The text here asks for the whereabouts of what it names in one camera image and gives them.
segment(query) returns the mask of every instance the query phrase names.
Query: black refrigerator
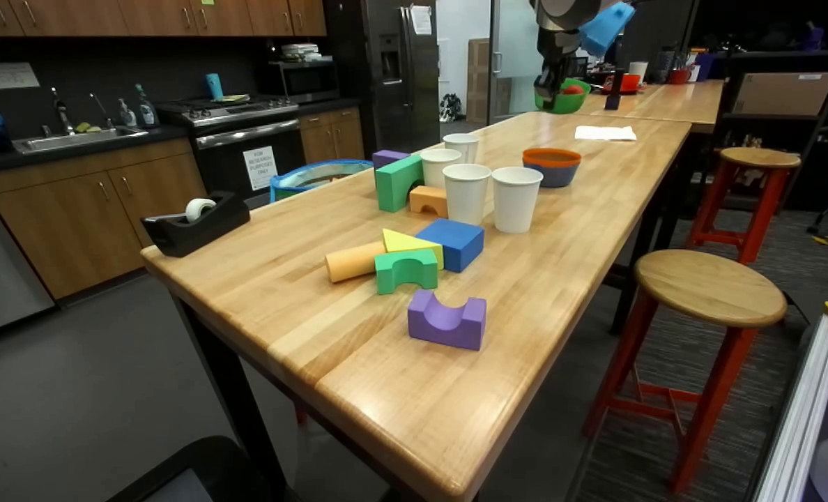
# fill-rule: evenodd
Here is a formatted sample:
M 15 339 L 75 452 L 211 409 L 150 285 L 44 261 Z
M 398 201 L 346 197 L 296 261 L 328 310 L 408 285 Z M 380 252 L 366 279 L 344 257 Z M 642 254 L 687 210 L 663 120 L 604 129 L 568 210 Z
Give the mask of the black refrigerator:
M 436 0 L 325 0 L 341 91 L 359 100 L 366 150 L 440 140 Z

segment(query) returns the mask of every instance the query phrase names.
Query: tape dispenser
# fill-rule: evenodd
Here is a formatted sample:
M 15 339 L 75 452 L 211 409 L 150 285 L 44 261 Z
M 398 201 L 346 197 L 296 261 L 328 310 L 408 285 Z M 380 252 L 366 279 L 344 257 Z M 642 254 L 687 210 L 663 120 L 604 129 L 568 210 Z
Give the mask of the tape dispenser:
M 243 225 L 247 205 L 233 192 L 193 197 L 183 212 L 143 217 L 146 231 L 167 257 L 183 257 Z

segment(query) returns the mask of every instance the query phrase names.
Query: faucet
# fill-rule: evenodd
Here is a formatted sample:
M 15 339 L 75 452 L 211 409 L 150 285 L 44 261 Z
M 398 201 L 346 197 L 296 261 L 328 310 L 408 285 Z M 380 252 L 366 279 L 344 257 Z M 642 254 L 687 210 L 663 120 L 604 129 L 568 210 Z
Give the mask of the faucet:
M 75 137 L 75 129 L 70 123 L 70 113 L 68 113 L 68 102 L 58 98 L 55 86 L 51 86 L 51 95 L 52 95 L 52 105 L 55 105 L 55 116 L 62 123 L 62 129 Z
M 97 108 L 102 113 L 102 129 L 111 130 L 114 120 L 111 120 L 109 108 L 102 105 L 102 100 L 95 91 L 89 91 L 87 98 L 93 98 L 97 102 Z

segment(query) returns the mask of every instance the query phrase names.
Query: white cup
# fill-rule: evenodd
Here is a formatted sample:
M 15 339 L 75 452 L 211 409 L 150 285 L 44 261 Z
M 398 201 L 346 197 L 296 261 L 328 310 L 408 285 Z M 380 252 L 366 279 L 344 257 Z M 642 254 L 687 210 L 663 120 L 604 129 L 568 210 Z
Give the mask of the white cup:
M 530 166 L 494 171 L 494 225 L 508 233 L 530 231 L 543 172 Z
M 490 166 L 484 164 L 445 164 L 445 217 L 482 225 Z
M 461 158 L 462 158 L 462 154 L 443 148 L 443 144 L 422 150 L 423 183 L 443 187 L 443 166 L 454 164 Z
M 461 162 L 476 162 L 476 144 L 480 144 L 476 133 L 445 133 L 443 144 L 452 150 L 461 150 L 462 154 Z
M 639 74 L 639 83 L 645 80 L 645 73 L 646 73 L 646 60 L 631 60 L 631 73 Z

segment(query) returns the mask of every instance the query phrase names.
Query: sink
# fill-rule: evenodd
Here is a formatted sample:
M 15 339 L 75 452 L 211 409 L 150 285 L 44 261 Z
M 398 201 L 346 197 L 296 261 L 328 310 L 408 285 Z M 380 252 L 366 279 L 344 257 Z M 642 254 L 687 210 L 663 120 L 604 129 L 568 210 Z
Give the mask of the sink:
M 148 130 L 93 130 L 93 133 L 55 133 L 55 137 L 22 137 L 15 140 L 15 148 L 20 154 L 44 154 L 44 150 L 65 150 L 65 148 L 83 148 L 83 144 L 101 144 L 101 143 L 118 143 L 118 140 L 132 140 L 132 137 L 146 137 Z

